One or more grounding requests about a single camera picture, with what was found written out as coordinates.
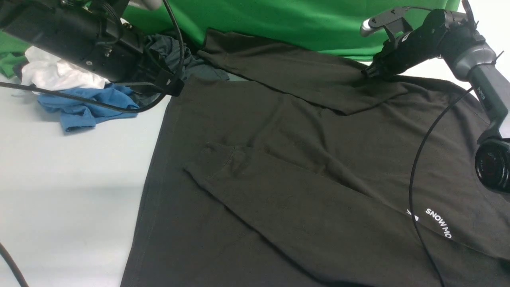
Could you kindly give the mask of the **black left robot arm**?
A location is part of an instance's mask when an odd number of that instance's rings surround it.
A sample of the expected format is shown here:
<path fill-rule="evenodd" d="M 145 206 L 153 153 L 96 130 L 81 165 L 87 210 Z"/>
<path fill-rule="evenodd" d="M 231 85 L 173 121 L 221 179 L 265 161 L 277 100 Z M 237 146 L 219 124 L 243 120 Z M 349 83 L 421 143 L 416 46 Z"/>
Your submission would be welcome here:
<path fill-rule="evenodd" d="M 136 27 L 63 0 L 2 0 L 1 30 L 111 83 L 178 96 L 184 82 Z"/>

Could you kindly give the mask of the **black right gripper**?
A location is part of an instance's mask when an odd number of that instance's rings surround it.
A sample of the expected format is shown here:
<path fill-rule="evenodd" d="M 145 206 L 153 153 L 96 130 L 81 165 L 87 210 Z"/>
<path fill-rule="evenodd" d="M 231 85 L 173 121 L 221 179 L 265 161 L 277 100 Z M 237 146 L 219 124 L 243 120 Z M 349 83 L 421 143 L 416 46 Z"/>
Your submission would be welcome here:
<path fill-rule="evenodd" d="M 423 28 L 417 28 L 395 42 L 386 41 L 372 63 L 362 70 L 362 75 L 367 79 L 387 79 L 431 59 L 432 48 L 426 33 Z"/>

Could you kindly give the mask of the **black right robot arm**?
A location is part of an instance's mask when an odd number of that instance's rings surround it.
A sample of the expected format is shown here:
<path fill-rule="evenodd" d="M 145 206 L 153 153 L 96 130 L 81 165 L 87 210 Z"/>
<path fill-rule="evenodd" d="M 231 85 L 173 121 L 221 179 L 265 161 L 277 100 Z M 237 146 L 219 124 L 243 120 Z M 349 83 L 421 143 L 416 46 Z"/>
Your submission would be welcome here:
<path fill-rule="evenodd" d="M 509 193 L 509 80 L 496 68 L 498 56 L 477 31 L 470 7 L 464 13 L 428 9 L 421 27 L 406 21 L 410 6 L 395 7 L 366 19 L 361 36 L 384 30 L 388 39 L 366 78 L 389 78 L 432 58 L 442 58 L 459 81 L 471 85 L 490 124 L 478 139 L 474 168 L 488 189 Z"/>

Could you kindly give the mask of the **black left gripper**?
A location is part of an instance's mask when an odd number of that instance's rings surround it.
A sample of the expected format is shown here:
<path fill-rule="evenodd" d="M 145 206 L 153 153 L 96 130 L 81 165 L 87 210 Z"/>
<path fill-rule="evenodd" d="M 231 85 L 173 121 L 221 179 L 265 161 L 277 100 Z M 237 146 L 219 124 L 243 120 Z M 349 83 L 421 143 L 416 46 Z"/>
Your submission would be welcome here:
<path fill-rule="evenodd" d="M 180 73 L 171 71 L 164 57 L 145 44 L 131 89 L 138 94 L 160 93 L 166 96 L 180 96 L 183 88 L 184 81 L 180 78 Z"/>

